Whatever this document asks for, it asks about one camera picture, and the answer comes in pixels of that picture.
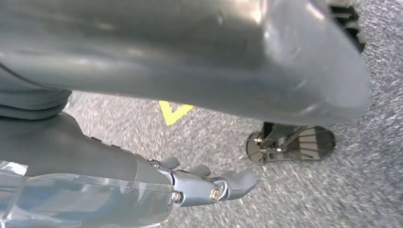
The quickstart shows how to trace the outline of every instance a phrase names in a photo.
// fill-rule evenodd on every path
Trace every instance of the bolt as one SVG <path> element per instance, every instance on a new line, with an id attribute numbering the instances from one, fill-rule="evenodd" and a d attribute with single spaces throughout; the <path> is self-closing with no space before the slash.
<path id="1" fill-rule="evenodd" d="M 262 142 L 262 139 L 261 139 L 261 138 L 257 138 L 257 139 L 254 139 L 253 141 L 255 141 L 255 143 L 261 143 L 261 142 Z"/>
<path id="2" fill-rule="evenodd" d="M 210 200 L 212 202 L 217 202 L 220 199 L 220 189 L 218 187 L 212 188 L 210 192 Z"/>
<path id="3" fill-rule="evenodd" d="M 179 192 L 173 192 L 171 198 L 175 201 L 175 202 L 179 202 L 182 199 L 182 194 Z"/>

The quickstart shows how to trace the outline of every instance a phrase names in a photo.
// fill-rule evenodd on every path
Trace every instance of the metal foot plate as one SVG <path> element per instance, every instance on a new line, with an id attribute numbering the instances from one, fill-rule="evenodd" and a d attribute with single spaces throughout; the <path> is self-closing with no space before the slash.
<path id="1" fill-rule="evenodd" d="M 256 164 L 275 161 L 321 160 L 335 148 L 335 136 L 331 131 L 320 126 L 305 128 L 287 147 L 281 148 L 289 137 L 285 136 L 270 146 L 261 146 L 262 133 L 250 135 L 246 144 L 249 159 Z"/>

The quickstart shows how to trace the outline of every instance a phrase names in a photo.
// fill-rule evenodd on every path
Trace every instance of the transparent plastic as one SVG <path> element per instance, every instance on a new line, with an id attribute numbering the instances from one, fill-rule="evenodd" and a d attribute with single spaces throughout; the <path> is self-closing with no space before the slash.
<path id="1" fill-rule="evenodd" d="M 1 228 L 156 227 L 172 211 L 170 185 L 26 170 L 0 161 Z"/>

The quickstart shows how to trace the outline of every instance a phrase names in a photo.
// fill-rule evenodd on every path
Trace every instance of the robotic hand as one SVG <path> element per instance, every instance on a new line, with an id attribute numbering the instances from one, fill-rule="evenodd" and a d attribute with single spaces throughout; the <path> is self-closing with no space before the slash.
<path id="1" fill-rule="evenodd" d="M 258 182 L 251 171 L 207 177 L 207 166 L 174 170 L 83 135 L 65 113 L 27 121 L 0 119 L 0 211 L 7 228 L 150 227 L 172 208 L 245 196 Z"/>
<path id="2" fill-rule="evenodd" d="M 175 157 L 168 157 L 163 161 L 151 159 L 149 162 L 169 178 L 176 191 L 173 193 L 173 200 L 179 207 L 239 199 L 258 183 L 258 178 L 251 171 L 227 171 L 219 177 L 207 178 L 211 172 L 205 165 L 199 165 L 189 171 L 173 171 L 172 169 L 179 166 Z"/>

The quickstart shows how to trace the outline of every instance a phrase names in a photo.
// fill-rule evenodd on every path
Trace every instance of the yellow tape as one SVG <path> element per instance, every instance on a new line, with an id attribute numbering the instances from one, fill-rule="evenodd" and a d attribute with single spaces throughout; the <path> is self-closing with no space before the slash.
<path id="1" fill-rule="evenodd" d="M 174 124 L 193 108 L 192 105 L 184 104 L 182 107 L 172 112 L 172 108 L 167 101 L 160 101 L 160 106 L 167 126 Z"/>

